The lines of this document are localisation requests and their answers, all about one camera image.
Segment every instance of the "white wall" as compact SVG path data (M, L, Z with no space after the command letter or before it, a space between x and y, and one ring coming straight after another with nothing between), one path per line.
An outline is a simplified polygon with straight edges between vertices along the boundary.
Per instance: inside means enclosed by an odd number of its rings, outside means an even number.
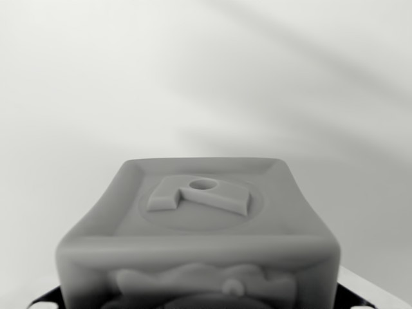
M0 2L0 290L125 160L286 160L342 264L412 303L409 1Z

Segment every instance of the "gray cube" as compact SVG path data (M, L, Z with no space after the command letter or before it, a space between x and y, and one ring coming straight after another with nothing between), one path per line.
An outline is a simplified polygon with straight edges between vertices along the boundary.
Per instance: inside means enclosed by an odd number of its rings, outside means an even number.
M220 295L331 309L340 248L282 160L159 158L125 162L56 257L68 309Z

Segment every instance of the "small hole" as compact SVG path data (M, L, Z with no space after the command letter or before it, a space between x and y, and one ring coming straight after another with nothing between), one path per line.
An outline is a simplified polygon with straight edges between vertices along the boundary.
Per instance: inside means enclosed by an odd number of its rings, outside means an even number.
M191 182L190 187L197 190L208 190L218 185L214 180L199 179Z

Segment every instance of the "black object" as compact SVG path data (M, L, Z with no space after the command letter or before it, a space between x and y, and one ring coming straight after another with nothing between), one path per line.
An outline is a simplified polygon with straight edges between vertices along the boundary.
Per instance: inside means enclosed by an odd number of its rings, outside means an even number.
M34 300L30 304L30 306L41 301L56 303L59 305L59 309L66 309L62 298L62 292L59 286ZM335 305L333 306L333 309L350 309L353 306L369 306L378 309L375 305L363 299L361 296L338 284L335 297Z

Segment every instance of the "molded plastic cube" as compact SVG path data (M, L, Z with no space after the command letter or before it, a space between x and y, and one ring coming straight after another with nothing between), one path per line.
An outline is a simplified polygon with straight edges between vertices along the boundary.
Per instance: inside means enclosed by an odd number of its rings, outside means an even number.
M125 162L56 256L68 309L331 309L340 248L284 161L160 158Z

